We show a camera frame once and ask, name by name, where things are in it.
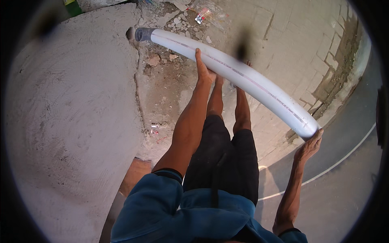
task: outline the pipe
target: pipe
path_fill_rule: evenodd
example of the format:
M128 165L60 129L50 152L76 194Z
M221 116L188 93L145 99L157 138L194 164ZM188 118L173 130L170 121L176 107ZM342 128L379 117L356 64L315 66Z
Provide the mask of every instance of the pipe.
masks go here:
M201 49L201 59L207 68L230 80L281 118L304 141L321 126L294 99L265 76L235 58L196 40L172 32L138 28L136 41L151 40L193 61L195 50Z

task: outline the person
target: person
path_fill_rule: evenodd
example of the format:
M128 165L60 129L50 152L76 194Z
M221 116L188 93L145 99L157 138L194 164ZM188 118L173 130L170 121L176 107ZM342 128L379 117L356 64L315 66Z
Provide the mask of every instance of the person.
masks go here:
M224 79L207 69L199 49L195 56L198 81L177 120L172 145L128 195L111 242L307 242L293 223L304 165L318 151L323 130L296 152L273 233L265 230L253 219L259 171L245 92L236 87L230 140L222 117Z

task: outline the concrete wall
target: concrete wall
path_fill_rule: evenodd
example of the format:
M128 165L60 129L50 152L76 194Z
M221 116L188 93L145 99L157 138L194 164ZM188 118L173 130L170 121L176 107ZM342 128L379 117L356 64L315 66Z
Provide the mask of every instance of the concrete wall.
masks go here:
M98 242L142 139L126 38L133 3L71 18L15 58L6 143L26 206L52 242Z

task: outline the black shorts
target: black shorts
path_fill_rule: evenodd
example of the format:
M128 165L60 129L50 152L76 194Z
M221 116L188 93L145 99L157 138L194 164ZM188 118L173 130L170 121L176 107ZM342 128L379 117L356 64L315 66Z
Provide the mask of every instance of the black shorts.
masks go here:
M230 140L224 121L209 115L199 147L192 155L184 179L184 192L213 188L258 202L258 160L252 132L239 130Z

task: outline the plastic bag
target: plastic bag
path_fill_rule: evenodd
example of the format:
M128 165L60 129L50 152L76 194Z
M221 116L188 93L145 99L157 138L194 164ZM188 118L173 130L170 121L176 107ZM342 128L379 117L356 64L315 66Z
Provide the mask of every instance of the plastic bag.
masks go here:
M198 14L195 20L199 24L204 19L207 19L222 30L225 30L227 27L227 18L229 15L220 6L210 0L196 0L188 9Z

